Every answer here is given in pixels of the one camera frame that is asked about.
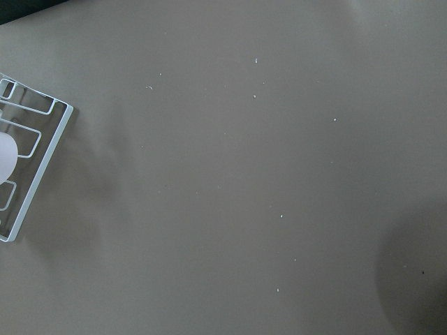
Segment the pink cup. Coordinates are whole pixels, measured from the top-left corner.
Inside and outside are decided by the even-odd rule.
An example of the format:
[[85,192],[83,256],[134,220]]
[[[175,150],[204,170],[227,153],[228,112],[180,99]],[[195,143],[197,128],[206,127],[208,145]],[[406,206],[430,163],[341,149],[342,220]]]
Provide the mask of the pink cup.
[[12,175],[17,165],[18,148],[16,141],[7,133],[1,133],[0,140],[0,184],[2,184]]

